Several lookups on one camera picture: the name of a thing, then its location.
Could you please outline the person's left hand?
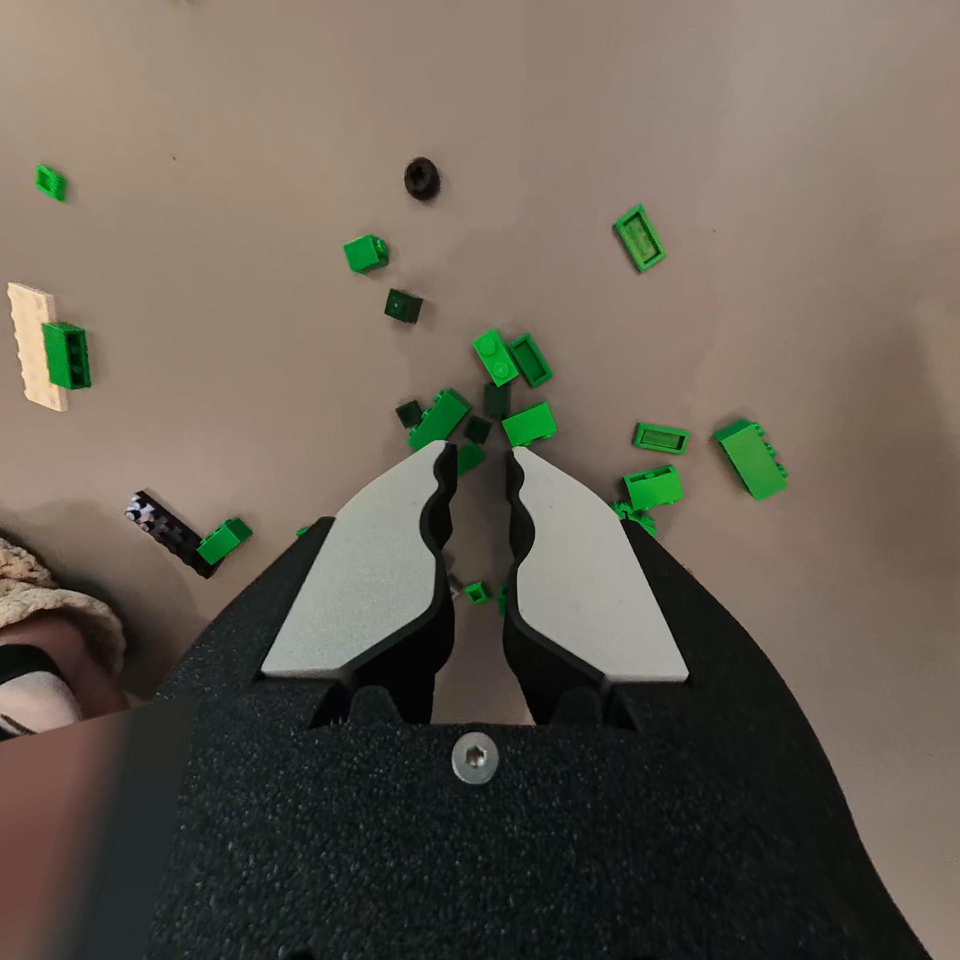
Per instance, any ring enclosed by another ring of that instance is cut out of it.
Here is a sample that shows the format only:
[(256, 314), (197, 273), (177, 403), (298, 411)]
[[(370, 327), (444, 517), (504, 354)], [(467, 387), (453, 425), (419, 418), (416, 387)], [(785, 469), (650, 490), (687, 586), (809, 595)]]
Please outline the person's left hand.
[(130, 707), (116, 678), (91, 654), (78, 625), (53, 611), (37, 613), (3, 627), (1, 643), (34, 646), (55, 664), (70, 687), (84, 718), (96, 718)]

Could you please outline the tan lego plate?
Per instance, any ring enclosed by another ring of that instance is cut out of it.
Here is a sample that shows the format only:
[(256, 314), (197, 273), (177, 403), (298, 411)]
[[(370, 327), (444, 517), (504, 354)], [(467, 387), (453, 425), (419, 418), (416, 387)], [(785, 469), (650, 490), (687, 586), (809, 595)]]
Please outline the tan lego plate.
[(28, 401), (48, 410), (68, 411), (68, 391), (50, 379), (44, 325), (56, 320), (54, 297), (17, 282), (7, 283), (10, 316)]

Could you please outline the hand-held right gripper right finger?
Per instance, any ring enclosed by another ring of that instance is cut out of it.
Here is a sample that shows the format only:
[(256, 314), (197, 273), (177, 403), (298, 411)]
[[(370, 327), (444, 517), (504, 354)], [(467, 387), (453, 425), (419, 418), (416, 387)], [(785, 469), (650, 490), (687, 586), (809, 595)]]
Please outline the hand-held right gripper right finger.
[(503, 651), (537, 725), (585, 690), (681, 685), (690, 669), (624, 523), (530, 447), (506, 462), (511, 566)]

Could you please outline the person's left forearm knit sleeve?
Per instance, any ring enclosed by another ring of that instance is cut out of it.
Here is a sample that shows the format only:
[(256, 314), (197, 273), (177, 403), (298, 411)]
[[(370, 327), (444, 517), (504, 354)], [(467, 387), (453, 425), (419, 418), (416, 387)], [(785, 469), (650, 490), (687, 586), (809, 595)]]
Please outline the person's left forearm knit sleeve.
[(90, 594), (64, 588), (27, 549), (1, 538), (1, 627), (39, 615), (57, 615), (78, 627), (94, 660), (116, 677), (125, 664), (127, 642), (111, 607)]

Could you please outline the green lego bricks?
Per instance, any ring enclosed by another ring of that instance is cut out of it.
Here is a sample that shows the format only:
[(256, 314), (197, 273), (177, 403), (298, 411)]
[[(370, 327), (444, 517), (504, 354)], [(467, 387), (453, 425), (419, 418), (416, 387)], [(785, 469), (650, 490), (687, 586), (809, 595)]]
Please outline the green lego bricks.
[[(65, 203), (66, 178), (43, 164), (34, 169), (34, 185), (41, 193)], [(631, 208), (613, 225), (633, 265), (641, 273), (664, 260), (666, 251), (642, 205)], [(389, 264), (389, 247), (375, 234), (358, 237), (343, 246), (349, 269), (365, 274)], [(405, 291), (390, 289), (385, 315), (406, 325), (419, 318), (423, 300)], [(44, 341), (51, 381), (67, 392), (90, 388), (90, 360), (87, 332), (75, 324), (53, 321), (44, 324)], [(492, 418), (470, 415), (472, 405), (453, 389), (441, 390), (432, 407), (423, 409), (411, 400), (395, 408), (411, 450), (420, 450), (432, 441), (446, 441), (465, 421), (465, 443), (457, 448), (458, 475), (472, 471), (486, 459), (483, 449), (497, 421), (512, 448), (528, 447), (534, 441), (551, 438), (557, 424), (546, 401), (509, 414), (510, 390), (518, 377), (531, 388), (543, 386), (553, 377), (539, 346), (525, 333), (507, 343), (496, 329), (486, 331), (472, 342), (491, 381), (485, 385), (484, 410)], [(777, 451), (766, 441), (762, 426), (740, 418), (712, 435), (732, 466), (744, 489), (754, 500), (763, 500), (787, 489), (788, 472), (777, 460)], [(690, 432), (659, 424), (639, 422), (632, 444), (642, 450), (683, 455)], [(620, 520), (642, 526), (650, 536), (657, 534), (651, 508), (680, 502), (683, 489), (677, 468), (666, 466), (626, 475), (623, 483), (629, 502), (614, 501), (611, 509)], [(201, 539), (199, 555), (211, 564), (221, 562), (241, 546), (253, 532), (240, 518), (222, 522)]]

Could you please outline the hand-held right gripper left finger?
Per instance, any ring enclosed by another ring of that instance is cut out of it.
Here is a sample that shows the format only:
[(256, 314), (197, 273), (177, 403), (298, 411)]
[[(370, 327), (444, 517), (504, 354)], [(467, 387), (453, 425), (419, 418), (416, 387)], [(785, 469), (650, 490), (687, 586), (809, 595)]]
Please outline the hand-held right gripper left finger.
[(266, 679), (380, 687), (405, 722), (429, 722), (454, 646), (443, 549), (457, 449), (429, 441), (337, 513), (262, 662)]

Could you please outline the black lego plate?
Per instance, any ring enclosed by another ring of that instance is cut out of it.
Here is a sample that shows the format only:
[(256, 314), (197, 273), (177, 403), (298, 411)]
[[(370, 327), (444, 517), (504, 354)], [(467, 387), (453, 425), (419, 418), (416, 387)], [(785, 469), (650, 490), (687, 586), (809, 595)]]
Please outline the black lego plate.
[(211, 563), (200, 555), (202, 538), (145, 490), (132, 495), (126, 518), (203, 579), (210, 579), (219, 569), (220, 560)]

